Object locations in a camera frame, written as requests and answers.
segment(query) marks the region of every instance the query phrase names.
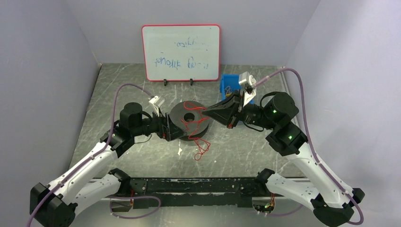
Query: marble table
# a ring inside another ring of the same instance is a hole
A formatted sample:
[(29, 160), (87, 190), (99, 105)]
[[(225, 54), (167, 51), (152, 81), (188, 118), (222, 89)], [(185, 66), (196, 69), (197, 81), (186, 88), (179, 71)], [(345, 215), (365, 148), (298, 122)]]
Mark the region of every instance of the marble table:
[[(272, 66), (221, 65), (222, 74), (250, 72), (257, 80), (275, 71)], [(163, 96), (163, 112), (179, 102), (196, 99), (210, 106), (221, 100), (219, 81), (149, 82), (143, 64), (103, 64), (97, 79), (87, 114), (71, 161), (76, 164), (99, 138), (109, 130), (114, 93), (123, 83), (135, 83), (153, 95)], [(271, 91), (287, 91), (283, 76), (276, 76), (258, 87), (255, 102)], [(152, 112), (148, 96), (134, 87), (124, 87), (118, 96), (116, 117), (128, 102), (137, 102), (144, 111)], [(193, 141), (174, 140), (167, 142), (154, 135), (150, 141), (132, 146), (108, 169), (119, 168), (131, 177), (232, 177), (256, 176), (264, 168), (273, 169), (285, 177), (303, 177), (303, 173), (285, 158), (277, 154), (265, 139), (270, 131), (257, 132), (239, 124), (234, 129), (213, 121), (203, 137), (211, 143), (209, 151), (199, 161), (194, 160), (198, 147)], [(145, 136), (136, 139), (145, 141)]]

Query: white wall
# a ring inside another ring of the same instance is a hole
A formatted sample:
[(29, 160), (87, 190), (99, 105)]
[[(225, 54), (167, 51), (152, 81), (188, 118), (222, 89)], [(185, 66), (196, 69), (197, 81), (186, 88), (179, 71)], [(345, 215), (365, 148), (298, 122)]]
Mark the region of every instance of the white wall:
[(222, 64), (284, 65), (320, 0), (67, 0), (100, 62), (143, 63), (145, 24), (217, 23)]
[(98, 65), (64, 0), (0, 3), (0, 226), (70, 165)]
[(397, 0), (322, 0), (287, 64), (318, 153), (366, 193), (363, 226), (401, 224), (400, 12)]

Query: black spool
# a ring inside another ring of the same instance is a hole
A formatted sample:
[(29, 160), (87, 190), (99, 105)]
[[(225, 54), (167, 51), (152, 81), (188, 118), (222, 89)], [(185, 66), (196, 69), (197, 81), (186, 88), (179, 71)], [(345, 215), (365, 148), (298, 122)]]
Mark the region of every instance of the black spool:
[(185, 101), (178, 103), (172, 108), (170, 111), (171, 121), (186, 133), (186, 135), (180, 137), (180, 139), (184, 141), (192, 141), (192, 139), (189, 139), (189, 135), (191, 135), (195, 130), (196, 132), (191, 136), (191, 138), (202, 138), (202, 136), (204, 136), (208, 131), (210, 119), (197, 123), (197, 121), (207, 117), (201, 114), (202, 109), (187, 110), (185, 107), (192, 109), (195, 107), (205, 106), (195, 101)]

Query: blue box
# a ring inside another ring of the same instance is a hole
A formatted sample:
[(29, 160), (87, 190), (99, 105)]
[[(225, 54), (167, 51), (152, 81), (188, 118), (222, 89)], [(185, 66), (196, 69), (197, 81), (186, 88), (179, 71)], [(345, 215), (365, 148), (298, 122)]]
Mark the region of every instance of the blue box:
[(220, 81), (220, 93), (222, 96), (221, 100), (226, 99), (229, 96), (231, 92), (234, 90), (241, 89), (241, 86), (238, 83), (239, 81), (239, 75), (238, 74), (223, 74), (221, 75), (221, 81)]

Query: red wire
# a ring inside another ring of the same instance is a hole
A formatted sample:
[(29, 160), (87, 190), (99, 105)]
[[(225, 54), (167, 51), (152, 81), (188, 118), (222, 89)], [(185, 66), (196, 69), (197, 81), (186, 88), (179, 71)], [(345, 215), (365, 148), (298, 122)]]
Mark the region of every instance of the red wire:
[[(131, 189), (131, 197), (133, 197), (133, 196), (134, 196), (134, 190)], [(130, 199), (130, 205), (131, 206), (134, 205), (134, 201), (132, 199)]]
[[(198, 137), (192, 137), (192, 136), (193, 136), (194, 134), (196, 134), (196, 132), (198, 131), (198, 129), (199, 129), (199, 124), (200, 124), (202, 121), (209, 119), (209, 117), (203, 117), (203, 115), (202, 115), (202, 113), (201, 113), (201, 111), (200, 111), (200, 110), (204, 110), (205, 107), (195, 106), (194, 104), (191, 104), (191, 103), (188, 103), (188, 102), (184, 102), (184, 108), (185, 108), (186, 110), (197, 110), (197, 111), (199, 112), (199, 114), (200, 114), (200, 120), (198, 120), (198, 121), (186, 122), (186, 121), (184, 121), (183, 119), (181, 119), (181, 121), (184, 123), (184, 125), (185, 125), (185, 127), (186, 127), (186, 130), (189, 130), (188, 124), (190, 124), (190, 123), (197, 123), (197, 125), (196, 125), (196, 130), (194, 130), (194, 131), (188, 136), (188, 139), (193, 140), (193, 141), (196, 143), (196, 145), (198, 146), (199, 152), (196, 153), (195, 156), (194, 156), (193, 158), (194, 158), (196, 161), (199, 161), (199, 160), (201, 159), (202, 155), (203, 155), (204, 153), (206, 153), (206, 151), (209, 150), (210, 143), (207, 142), (207, 141), (204, 140), (204, 139), (201, 139), (201, 138), (198, 138)], [(202, 148), (202, 147), (199, 145), (198, 140), (203, 141), (203, 142), (206, 144), (206, 149)]]

